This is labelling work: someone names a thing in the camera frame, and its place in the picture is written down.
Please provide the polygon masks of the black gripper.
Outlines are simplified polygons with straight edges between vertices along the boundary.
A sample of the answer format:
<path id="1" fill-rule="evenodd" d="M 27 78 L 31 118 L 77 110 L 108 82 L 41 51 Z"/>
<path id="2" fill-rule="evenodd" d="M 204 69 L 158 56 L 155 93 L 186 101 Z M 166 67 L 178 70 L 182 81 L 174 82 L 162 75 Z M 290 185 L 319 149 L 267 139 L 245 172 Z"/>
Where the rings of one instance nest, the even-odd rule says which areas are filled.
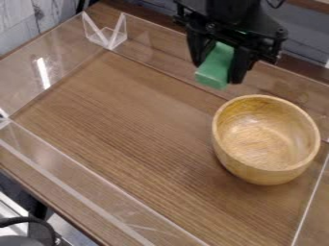
<path id="1" fill-rule="evenodd" d="M 275 63 L 286 28 L 266 14 L 262 0 L 174 0 L 175 21 L 186 29 L 190 57 L 199 66 L 215 43 L 234 49 L 229 83 L 243 82 L 258 60 Z"/>

